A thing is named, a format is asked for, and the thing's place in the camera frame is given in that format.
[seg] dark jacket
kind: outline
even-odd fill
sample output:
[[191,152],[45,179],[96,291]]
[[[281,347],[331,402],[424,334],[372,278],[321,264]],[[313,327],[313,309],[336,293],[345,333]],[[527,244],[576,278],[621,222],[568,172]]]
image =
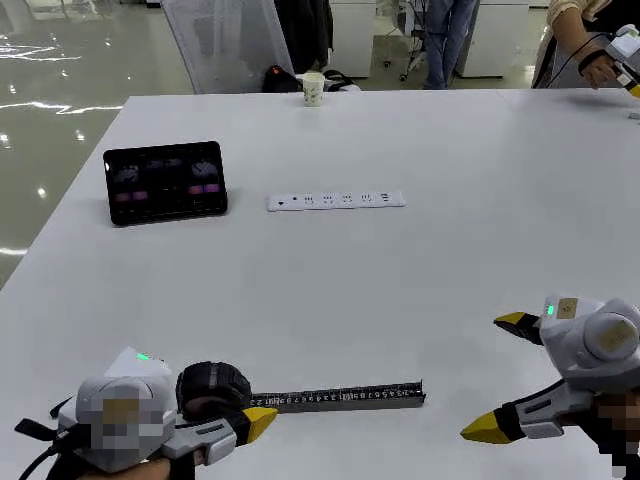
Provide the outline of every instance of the dark jacket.
[[315,62],[325,67],[333,48],[333,17],[329,0],[275,0],[280,26],[295,73]]

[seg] person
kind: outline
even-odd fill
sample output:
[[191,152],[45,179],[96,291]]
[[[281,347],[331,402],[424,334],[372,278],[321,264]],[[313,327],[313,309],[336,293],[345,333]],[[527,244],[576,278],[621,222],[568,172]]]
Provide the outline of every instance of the person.
[[[204,452],[202,450],[193,452],[193,463],[195,466],[204,463]],[[158,458],[111,475],[87,473],[82,475],[79,480],[169,480],[170,473],[171,462],[167,458]]]
[[547,23],[533,88],[621,87],[603,34],[630,23],[640,26],[638,0],[551,0]]
[[429,71],[425,90],[449,86],[462,45],[469,32],[477,0],[431,0],[425,19]]
[[[623,432],[628,442],[640,442],[640,392],[599,395],[594,407],[598,417],[609,420],[612,429]],[[571,415],[567,415],[562,423],[573,425],[576,421]],[[201,465],[203,460],[202,451],[194,452],[195,465]],[[86,474],[80,480],[169,480],[170,469],[169,460],[161,458],[113,475]]]

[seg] white cabinet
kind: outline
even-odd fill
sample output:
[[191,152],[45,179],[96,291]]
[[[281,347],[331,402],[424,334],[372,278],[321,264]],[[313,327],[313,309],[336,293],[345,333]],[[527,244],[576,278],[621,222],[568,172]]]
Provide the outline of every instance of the white cabinet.
[[331,2],[333,53],[330,68],[348,77],[368,77],[371,73],[375,1],[367,3]]
[[458,60],[456,71],[460,76],[506,75],[515,60],[528,13],[527,4],[481,3]]

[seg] paper cup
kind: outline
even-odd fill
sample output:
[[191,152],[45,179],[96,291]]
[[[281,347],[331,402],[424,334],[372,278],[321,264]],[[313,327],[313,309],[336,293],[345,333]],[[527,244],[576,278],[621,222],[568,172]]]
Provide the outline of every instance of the paper cup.
[[304,105],[306,107],[319,107],[322,105],[324,75],[319,72],[308,72],[302,75],[302,90],[304,91]]

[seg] black bag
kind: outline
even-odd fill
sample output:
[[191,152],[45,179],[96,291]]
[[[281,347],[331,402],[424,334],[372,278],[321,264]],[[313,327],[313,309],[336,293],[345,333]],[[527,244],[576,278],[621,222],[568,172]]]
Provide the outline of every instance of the black bag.
[[269,67],[264,76],[262,93],[288,93],[302,91],[302,83],[280,65]]

